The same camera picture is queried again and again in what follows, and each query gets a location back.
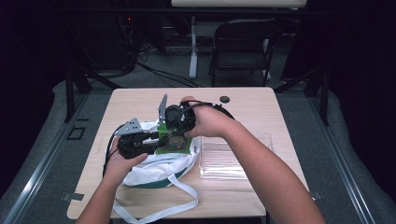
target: table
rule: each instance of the table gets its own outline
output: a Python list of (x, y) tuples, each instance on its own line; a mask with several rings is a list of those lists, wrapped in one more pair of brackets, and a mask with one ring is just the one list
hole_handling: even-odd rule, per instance
[[(172, 7), (305, 7), (305, 4), (306, 0), (172, 0)], [(196, 78), (197, 70), (196, 27), (193, 16), (191, 17), (190, 78)]]
[[(272, 135), (275, 153), (285, 161), (307, 187), (301, 165), (290, 139), (274, 91), (270, 88), (199, 88), (199, 89), (117, 89), (113, 91), (90, 155), (81, 174), (76, 193), (84, 194), (82, 201), (72, 201), (67, 211), (77, 219), (102, 178), (105, 150), (111, 134), (133, 117), (139, 120), (158, 118), (158, 105), (168, 93), (167, 105), (178, 105), (186, 95), (219, 104), (227, 95), (231, 102), (223, 105), (251, 132)], [(247, 180), (202, 179), (199, 162), (180, 181), (196, 189), (199, 204), (170, 218), (198, 217), (262, 217), (265, 208)], [(116, 195), (122, 206), (136, 217), (144, 217), (167, 207), (187, 203), (191, 196), (177, 187), (165, 189), (134, 189), (121, 185)], [(111, 217), (119, 217), (114, 211)]]

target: white strap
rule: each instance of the white strap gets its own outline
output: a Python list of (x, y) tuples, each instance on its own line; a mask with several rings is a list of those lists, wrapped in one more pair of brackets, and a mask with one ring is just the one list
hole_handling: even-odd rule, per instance
[(158, 219), (161, 219), (163, 217), (168, 217), (173, 214), (187, 211), (189, 209), (192, 209), (193, 207), (195, 207), (198, 204), (198, 192), (195, 189), (178, 181), (177, 178), (175, 177), (175, 175), (170, 175), (168, 177), (168, 179), (170, 182), (172, 182), (172, 184), (174, 184), (178, 188), (183, 189), (184, 191), (189, 193), (192, 197), (194, 197), (195, 200), (190, 203), (184, 203), (184, 204), (181, 204), (178, 206), (174, 206), (174, 207), (165, 209), (161, 212), (157, 212), (157, 213), (151, 214), (149, 216), (142, 217), (139, 220), (137, 220), (124, 207), (122, 207), (122, 205), (120, 205), (119, 202), (117, 202), (117, 200), (114, 200), (114, 204), (113, 204), (114, 211), (117, 214), (119, 214), (120, 217), (122, 217), (122, 219), (124, 219), (126, 222), (128, 222), (130, 224), (146, 224), (146, 223), (150, 223), (150, 222), (156, 221)]

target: chair backrest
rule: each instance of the chair backrest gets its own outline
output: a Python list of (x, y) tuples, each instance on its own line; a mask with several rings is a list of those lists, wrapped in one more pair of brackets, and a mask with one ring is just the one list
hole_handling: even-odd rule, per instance
[(262, 50), (262, 41), (269, 45), (282, 34), (282, 26), (272, 19), (232, 20), (223, 23), (215, 32), (216, 50)]

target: white fabric bag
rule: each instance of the white fabric bag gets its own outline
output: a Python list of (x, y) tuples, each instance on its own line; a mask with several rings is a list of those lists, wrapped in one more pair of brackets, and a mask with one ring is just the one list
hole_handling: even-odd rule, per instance
[(178, 179), (193, 167), (200, 151), (199, 140), (193, 138), (190, 145), (191, 154), (149, 155), (145, 161), (134, 167), (123, 180), (124, 185), (145, 189), (166, 188), (175, 185), (189, 193), (194, 198), (192, 202), (174, 206), (140, 219), (136, 219), (117, 200), (113, 204), (114, 211), (128, 223), (145, 224), (195, 207), (198, 204), (198, 192)]

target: clear plastic tray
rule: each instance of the clear plastic tray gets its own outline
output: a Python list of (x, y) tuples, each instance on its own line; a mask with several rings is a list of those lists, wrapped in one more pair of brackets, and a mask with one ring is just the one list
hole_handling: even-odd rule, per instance
[[(273, 150), (271, 134), (254, 135)], [(224, 139), (208, 137), (201, 137), (200, 176), (211, 179), (248, 179)]]

